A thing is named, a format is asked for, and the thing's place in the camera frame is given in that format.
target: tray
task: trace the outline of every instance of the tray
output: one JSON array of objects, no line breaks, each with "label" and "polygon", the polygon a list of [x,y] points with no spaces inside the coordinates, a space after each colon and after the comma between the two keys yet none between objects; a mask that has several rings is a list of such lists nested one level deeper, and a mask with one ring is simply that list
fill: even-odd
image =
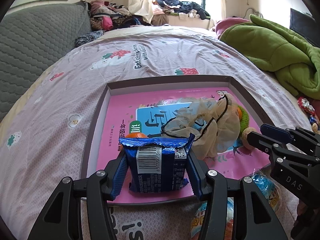
[{"label": "tray", "polygon": [[[232,94],[237,103],[247,110],[249,126],[259,130],[263,123],[273,124],[246,89],[230,76],[153,77],[108,84],[89,129],[81,177],[104,169],[108,161],[118,156],[120,136],[135,131],[149,137],[160,136],[161,125],[174,117],[179,108],[187,107],[194,98],[218,100],[225,92]],[[238,141],[226,152],[205,161],[210,169],[233,179],[240,179],[251,174],[253,169],[269,164],[267,154],[257,149],[249,152]],[[153,204],[194,197],[190,184],[179,191],[141,194],[129,190],[130,182],[128,170],[120,195],[109,204]]]}]

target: mesh bag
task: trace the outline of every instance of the mesh bag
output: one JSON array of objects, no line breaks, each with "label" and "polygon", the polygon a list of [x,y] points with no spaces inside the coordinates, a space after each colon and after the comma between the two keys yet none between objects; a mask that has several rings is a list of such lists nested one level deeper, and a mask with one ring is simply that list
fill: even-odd
[{"label": "mesh bag", "polygon": [[161,127],[162,137],[188,138],[193,133],[196,138],[192,150],[196,157],[200,160],[215,157],[232,146],[239,136],[237,107],[230,94],[217,102],[200,98],[189,107],[180,108],[177,116]]}]

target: orange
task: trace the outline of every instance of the orange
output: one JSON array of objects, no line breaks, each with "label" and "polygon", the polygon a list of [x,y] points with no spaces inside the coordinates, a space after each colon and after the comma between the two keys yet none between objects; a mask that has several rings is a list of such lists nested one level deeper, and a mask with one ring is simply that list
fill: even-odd
[{"label": "orange", "polygon": [[142,132],[132,132],[127,134],[125,138],[148,138],[148,136]]},{"label": "orange", "polygon": [[241,119],[242,119],[242,111],[241,111],[241,109],[239,107],[237,108],[236,114],[239,117],[239,120],[241,121]]}]

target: pile of clothes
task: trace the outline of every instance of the pile of clothes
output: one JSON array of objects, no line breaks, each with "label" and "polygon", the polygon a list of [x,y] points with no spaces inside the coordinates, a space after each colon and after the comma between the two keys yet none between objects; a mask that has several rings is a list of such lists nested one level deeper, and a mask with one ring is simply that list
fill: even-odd
[{"label": "pile of clothes", "polygon": [[150,26],[141,16],[131,15],[123,5],[117,6],[104,0],[94,0],[89,4],[90,22],[93,31],[111,31],[136,25]]},{"label": "pile of clothes", "polygon": [[195,2],[180,2],[179,0],[153,0],[153,13],[159,14],[179,14],[181,19],[200,18],[209,19],[210,14]]}]

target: barcode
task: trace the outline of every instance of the barcode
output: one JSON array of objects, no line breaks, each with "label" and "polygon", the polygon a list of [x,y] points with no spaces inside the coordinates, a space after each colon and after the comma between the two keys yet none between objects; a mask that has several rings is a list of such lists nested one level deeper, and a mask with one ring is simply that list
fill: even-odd
[{"label": "barcode", "polygon": [[159,145],[141,146],[137,152],[137,168],[140,173],[161,174],[162,148]]},{"label": "barcode", "polygon": [[174,159],[175,160],[186,159],[186,158],[187,158],[187,154],[186,154],[184,147],[174,149]]}]

